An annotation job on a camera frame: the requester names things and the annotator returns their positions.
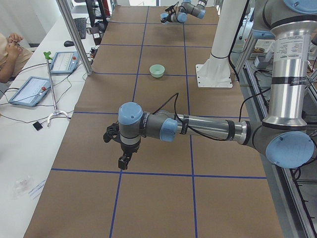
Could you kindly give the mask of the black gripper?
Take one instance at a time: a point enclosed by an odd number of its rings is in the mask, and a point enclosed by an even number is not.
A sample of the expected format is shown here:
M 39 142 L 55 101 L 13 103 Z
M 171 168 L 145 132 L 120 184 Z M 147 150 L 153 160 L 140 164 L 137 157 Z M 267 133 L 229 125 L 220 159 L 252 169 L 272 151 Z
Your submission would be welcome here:
M 167 14 L 164 17 L 164 23 L 167 23 L 167 22 L 172 23 L 172 22 L 174 22 L 173 18 L 174 18 L 174 14 L 173 13 Z
M 137 153 L 139 149 L 139 142 L 132 145 L 128 145 L 121 142 L 120 146 L 124 154 L 118 159 L 118 167 L 121 170 L 127 170 L 128 164 L 132 159 L 133 153 Z

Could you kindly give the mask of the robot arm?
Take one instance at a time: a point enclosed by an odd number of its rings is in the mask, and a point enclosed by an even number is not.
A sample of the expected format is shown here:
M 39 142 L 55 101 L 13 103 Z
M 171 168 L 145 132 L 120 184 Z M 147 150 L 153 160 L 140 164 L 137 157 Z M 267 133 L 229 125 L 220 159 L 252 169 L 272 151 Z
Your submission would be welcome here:
M 144 112 L 128 102 L 119 108 L 116 141 L 123 155 L 119 168 L 125 170 L 142 137 L 171 142 L 177 134 L 197 134 L 216 141 L 236 141 L 256 149 L 273 164 L 297 168 L 308 162 L 315 145 L 306 133 L 302 119 L 307 83 L 308 50 L 317 26 L 314 0 L 259 0 L 255 6 L 253 29 L 270 31 L 275 49 L 268 115 L 262 122 L 233 122 L 203 119 L 164 112 Z
M 184 0 L 181 4 L 169 6 L 160 15 L 162 24 L 185 23 L 187 15 L 199 19 L 205 16 L 207 1 L 202 0 L 193 5 L 190 0 Z M 132 154 L 140 147 L 141 137 L 153 137 L 162 141 L 172 142 L 176 136 L 178 115 L 172 118 L 163 117 L 157 109 L 154 113 L 143 112 L 140 105 L 129 102 L 119 108 L 118 122 L 114 125 L 119 130 L 117 140 L 120 142 L 123 155 L 118 160 L 118 167 L 126 170 Z

